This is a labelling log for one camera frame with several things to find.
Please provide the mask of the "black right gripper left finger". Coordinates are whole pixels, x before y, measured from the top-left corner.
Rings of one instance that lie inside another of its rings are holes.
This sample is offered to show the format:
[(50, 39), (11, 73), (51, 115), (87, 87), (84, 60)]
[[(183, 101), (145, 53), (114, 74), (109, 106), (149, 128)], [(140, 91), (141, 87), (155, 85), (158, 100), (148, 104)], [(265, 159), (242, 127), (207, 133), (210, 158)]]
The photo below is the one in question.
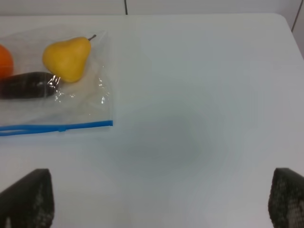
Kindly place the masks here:
[(2, 228), (49, 228), (54, 216), (49, 169), (35, 169), (0, 193)]

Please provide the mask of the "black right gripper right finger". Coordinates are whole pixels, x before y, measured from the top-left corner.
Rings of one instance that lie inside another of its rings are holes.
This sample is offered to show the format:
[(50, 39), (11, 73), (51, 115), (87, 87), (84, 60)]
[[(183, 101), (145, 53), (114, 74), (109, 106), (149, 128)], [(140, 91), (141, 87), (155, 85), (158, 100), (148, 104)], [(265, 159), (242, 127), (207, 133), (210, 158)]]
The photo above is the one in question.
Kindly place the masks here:
[(304, 226), (304, 177), (289, 168), (276, 168), (268, 200), (275, 228)]

